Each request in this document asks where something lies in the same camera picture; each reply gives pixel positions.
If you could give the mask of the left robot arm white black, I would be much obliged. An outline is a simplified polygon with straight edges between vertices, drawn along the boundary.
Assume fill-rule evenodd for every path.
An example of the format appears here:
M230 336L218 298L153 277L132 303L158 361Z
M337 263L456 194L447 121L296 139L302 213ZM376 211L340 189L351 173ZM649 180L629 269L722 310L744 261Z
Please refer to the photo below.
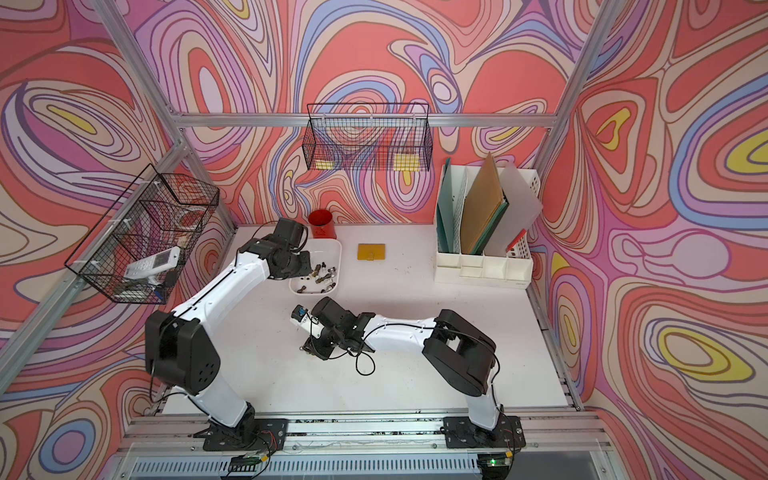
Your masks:
M150 377L185 393L214 423L235 429L249 403L220 374L213 335L233 308L260 284L300 277L311 270L306 225L281 218L274 230L242 245L210 283L169 312L145 323L145 368Z

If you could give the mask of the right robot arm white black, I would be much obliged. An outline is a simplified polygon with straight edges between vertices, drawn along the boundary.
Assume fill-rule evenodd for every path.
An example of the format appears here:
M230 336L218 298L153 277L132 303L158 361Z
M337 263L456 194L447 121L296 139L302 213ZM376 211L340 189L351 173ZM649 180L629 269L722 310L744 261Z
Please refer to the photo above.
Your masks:
M468 419L475 427L497 427L500 412L492 389L492 372L500 369L496 344L455 311L443 309L420 320L392 319L373 312L355 314L324 297L311 309L296 306L291 320L308 334L302 350L322 361L371 359L390 351L422 355L465 396Z

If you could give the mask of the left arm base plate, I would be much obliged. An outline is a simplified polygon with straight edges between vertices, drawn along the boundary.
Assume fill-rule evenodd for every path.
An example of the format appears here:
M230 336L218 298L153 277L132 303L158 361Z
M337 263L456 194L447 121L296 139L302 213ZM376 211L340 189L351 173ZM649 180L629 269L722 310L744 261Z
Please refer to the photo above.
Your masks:
M205 430L193 435L203 441L205 451L263 451L284 448L288 420L286 418L244 418L236 427L225 427L213 421Z

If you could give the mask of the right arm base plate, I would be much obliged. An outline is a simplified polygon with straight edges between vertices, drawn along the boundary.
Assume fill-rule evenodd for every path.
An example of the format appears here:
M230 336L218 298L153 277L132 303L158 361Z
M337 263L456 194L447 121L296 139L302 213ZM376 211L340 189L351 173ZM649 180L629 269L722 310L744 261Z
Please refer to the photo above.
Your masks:
M505 448L517 452L526 447L517 416L501 415L492 430L473 424L468 417L445 417L440 432L448 449Z

